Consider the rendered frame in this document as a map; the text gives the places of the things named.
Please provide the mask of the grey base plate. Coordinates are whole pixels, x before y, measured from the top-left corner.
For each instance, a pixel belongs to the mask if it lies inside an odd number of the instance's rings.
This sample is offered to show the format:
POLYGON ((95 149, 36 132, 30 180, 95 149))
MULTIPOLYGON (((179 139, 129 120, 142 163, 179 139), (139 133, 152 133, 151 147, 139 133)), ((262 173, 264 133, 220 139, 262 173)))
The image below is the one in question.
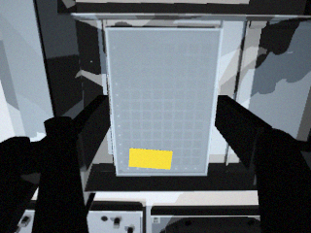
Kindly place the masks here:
POLYGON ((259 209, 151 209, 151 233, 165 233, 165 227, 260 226, 259 209))

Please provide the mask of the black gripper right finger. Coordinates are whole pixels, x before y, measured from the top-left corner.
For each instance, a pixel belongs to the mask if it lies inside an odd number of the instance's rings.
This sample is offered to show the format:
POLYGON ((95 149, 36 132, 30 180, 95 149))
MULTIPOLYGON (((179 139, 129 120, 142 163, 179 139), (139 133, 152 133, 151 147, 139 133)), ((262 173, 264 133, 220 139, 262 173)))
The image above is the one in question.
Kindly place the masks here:
POLYGON ((272 128, 227 95, 218 95, 215 127, 256 171, 261 233, 311 233, 311 136, 272 128))

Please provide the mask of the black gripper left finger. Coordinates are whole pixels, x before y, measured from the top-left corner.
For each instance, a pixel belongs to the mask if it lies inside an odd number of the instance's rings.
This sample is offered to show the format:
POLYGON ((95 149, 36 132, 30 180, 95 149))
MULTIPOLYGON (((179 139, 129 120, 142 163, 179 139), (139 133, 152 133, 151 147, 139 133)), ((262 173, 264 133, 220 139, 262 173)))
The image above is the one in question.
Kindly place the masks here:
POLYGON ((75 118, 44 121, 46 136, 0 143, 0 233, 14 233, 38 194, 31 233, 89 233, 81 172, 87 172, 110 126, 108 95, 75 118))

